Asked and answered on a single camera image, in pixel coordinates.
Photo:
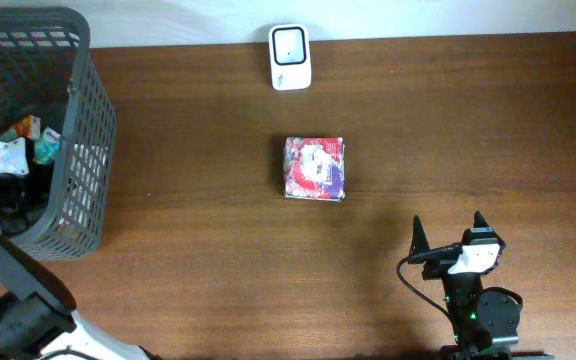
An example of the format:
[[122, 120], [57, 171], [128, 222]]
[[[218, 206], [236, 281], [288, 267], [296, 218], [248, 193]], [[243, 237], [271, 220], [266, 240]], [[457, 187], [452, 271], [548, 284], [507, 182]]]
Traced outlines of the red purple tissue pack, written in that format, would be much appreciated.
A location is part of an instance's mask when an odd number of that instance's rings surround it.
[[288, 137], [284, 145], [284, 196], [340, 202], [345, 197], [342, 137]]

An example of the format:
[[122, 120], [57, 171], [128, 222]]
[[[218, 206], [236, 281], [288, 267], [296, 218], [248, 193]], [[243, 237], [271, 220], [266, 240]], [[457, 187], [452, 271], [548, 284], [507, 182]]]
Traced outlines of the teal wet wipes pack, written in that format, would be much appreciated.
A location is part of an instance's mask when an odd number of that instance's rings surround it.
[[39, 165], [51, 165], [60, 149], [61, 135], [50, 127], [46, 127], [40, 138], [34, 142], [33, 161]]

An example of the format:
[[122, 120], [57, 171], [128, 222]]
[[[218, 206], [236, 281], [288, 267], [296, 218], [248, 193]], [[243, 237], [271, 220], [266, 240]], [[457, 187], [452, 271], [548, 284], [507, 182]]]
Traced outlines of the orange tissue pack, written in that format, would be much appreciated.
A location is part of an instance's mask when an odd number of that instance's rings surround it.
[[36, 141], [41, 136], [41, 119], [34, 115], [28, 115], [13, 125], [18, 137], [25, 137]]

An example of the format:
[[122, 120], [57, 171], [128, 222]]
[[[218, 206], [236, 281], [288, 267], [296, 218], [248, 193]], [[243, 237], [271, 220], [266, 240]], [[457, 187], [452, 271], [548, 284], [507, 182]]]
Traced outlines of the white conditioner tube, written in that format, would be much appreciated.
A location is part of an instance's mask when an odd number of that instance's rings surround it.
[[25, 138], [0, 141], [0, 174], [21, 177], [29, 174]]

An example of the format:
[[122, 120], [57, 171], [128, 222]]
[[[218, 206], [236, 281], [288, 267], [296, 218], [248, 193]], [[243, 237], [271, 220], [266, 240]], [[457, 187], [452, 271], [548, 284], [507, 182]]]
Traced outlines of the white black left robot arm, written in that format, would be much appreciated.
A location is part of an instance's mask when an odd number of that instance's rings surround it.
[[0, 233], [0, 359], [155, 359], [85, 320], [64, 283]]

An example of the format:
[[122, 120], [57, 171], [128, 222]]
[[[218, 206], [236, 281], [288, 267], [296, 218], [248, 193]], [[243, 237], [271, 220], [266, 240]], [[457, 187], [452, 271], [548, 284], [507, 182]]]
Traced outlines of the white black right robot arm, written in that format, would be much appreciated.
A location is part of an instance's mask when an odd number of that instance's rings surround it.
[[403, 261], [421, 264], [425, 281], [439, 280], [444, 306], [416, 288], [411, 291], [449, 320], [455, 343], [441, 347], [440, 359], [511, 359], [510, 347], [519, 341], [518, 325], [523, 299], [500, 287], [485, 288], [481, 278], [498, 266], [505, 241], [480, 212], [462, 240], [444, 247], [429, 246], [421, 220], [413, 218], [411, 247]]

